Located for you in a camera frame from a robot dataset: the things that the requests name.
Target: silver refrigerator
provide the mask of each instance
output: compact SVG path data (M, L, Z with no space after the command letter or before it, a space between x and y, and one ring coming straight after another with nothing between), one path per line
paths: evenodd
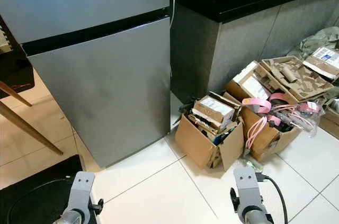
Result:
M169 0L0 0L0 15L101 166L170 130Z

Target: white floor tile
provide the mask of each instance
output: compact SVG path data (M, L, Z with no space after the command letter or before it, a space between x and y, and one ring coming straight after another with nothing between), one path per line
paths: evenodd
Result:
M173 129L177 124L174 122L180 117L179 107L182 105L182 102L171 92L171 129Z
M339 174L339 140L321 128L315 137L302 132L279 155L318 191Z
M39 77L38 73L35 69L33 69L34 74L34 84L35 86L32 89L20 92L19 95L23 97L28 102L32 102L34 100L37 100L39 98L46 97L50 95L49 90L46 88L45 84ZM13 109L17 106L24 105L22 102L18 101L12 96L8 96L6 98L2 98L1 101L8 106L10 109Z
M337 223L338 219L339 211L319 195L290 224Z
M73 135L70 123L51 95L32 101L32 104L32 107L20 105L12 110L51 142ZM44 147L4 117L0 117L0 125L0 165Z
M64 152L62 156L44 147L0 167L0 189L21 181L45 168L77 154L74 137L63 139L55 145Z
M80 161L81 161L81 165L83 167L83 170L87 171L87 172L94 172L94 173L99 172L101 170L104 170L104 168L101 168L95 162L90 151L87 149L84 142L79 137L78 133L74 132L74 137L75 137L76 147L77 147L78 153L80 155Z
M119 195L177 160L161 139L142 151L96 174L93 197L105 201Z
M102 224L217 222L179 162L106 203L100 219Z
M339 176L322 191L322 195L339 209Z
M180 159L185 156L185 153L181 151L180 147L175 142L174 140L175 133L176 133L176 128L172 129L172 131L165 137L165 139L167 143L169 144L169 146L171 147L171 149L173 150L174 154L177 156L178 159Z
M189 157L184 157L181 162L219 219L224 223L239 223L229 197L230 188L236 190L234 167L224 173L222 165L216 169L201 170ZM280 187L287 204L289 219L317 195L317 192L278 156L264 166L263 173L272 177ZM259 186L264 204L274 223L283 223L282 204L274 186L270 182L260 183Z

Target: paper packaging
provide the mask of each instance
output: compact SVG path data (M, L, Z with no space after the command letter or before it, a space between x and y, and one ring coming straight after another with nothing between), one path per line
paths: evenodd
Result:
M319 127L339 139L339 114L329 107L330 104L325 103L325 114L320 118Z
M242 101L244 98L267 99L276 90L285 92L285 96L290 104L299 103L282 84L280 84L267 70L256 61L252 61L231 82L226 85L226 91L230 92L236 99Z
M233 98L228 92L225 92L223 96L234 102L237 102L237 100ZM256 121L260 119L260 116L255 114L247 107L243 107L240 113L244 121L244 141L246 141L248 130ZM258 161L262 162L273 154L284 150L285 147L291 143L300 132L300 129L293 128L291 131L283 133L276 128L269 127L269 124L267 123L263 130L258 134L257 138L254 140L251 149L251 155Z
M260 64L264 69L270 71L279 83L288 89L289 93L296 97L299 102L319 97L333 88L333 85L316 72L307 69L302 64L302 61L295 56L263 59ZM289 82L281 72L284 68L289 69L297 77L297 80Z
M219 132L231 123L234 109L215 98L205 96L196 101L192 113L211 122L211 126Z
M218 100L231 106L234 117L241 110L241 105L218 95ZM237 127L225 138L222 144L214 145L199 129L183 114L175 134L175 141L179 147L200 167L216 167L220 161L227 171L234 161L243 153L244 136L241 117L237 120Z
M332 81L339 78L339 51L320 47L303 64Z

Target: open cardboard box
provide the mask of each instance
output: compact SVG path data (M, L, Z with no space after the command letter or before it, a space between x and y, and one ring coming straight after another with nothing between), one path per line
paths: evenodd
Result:
M216 146L187 118L187 114L182 114L175 141L200 168L206 166L214 168L222 160L224 170L227 171L243 153L243 122L241 117L235 118L241 110L241 105L214 93L210 93L209 96L235 109L233 121L237 122L236 128L223 143Z
M307 69L302 61L295 56L263 59L260 64L267 71L270 71L299 102L319 97L333 88L331 83L324 80L316 72ZM287 80L286 75L283 74L283 69L287 69L291 77L294 77L293 82Z
M240 101L244 98L267 99L270 92L277 90L285 93L290 104L299 103L296 97L256 61L252 61L226 85L226 91Z
M230 94L232 94L232 92L225 92L223 96L234 102L240 103L241 99L236 99ZM260 119L260 116L247 107L243 107L240 113L244 121L244 140L246 141L248 130ZM300 134L300 132L301 130L298 128L293 128L288 132L280 132L276 128L271 128L267 123L254 140L251 148L251 155L260 162L264 161L271 155L284 150L285 147Z

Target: wooden chair leg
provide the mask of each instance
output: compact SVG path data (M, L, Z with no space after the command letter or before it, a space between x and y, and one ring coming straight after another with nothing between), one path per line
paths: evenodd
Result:
M23 120L20 116L14 113L8 106L6 106L2 102L0 102L0 114L16 126L18 126L20 129L31 135L37 141L51 149L53 152L57 153L58 155L63 154L63 152L59 148L57 148L52 142L50 142L47 138L45 138L35 128L33 128L29 123Z
M5 93L13 96L17 100L21 101L22 103L26 104L27 106L32 106L31 103L29 103L27 100L25 100L23 97L18 95L15 90L11 89L8 85L6 85L4 82L0 81L0 89L3 90Z

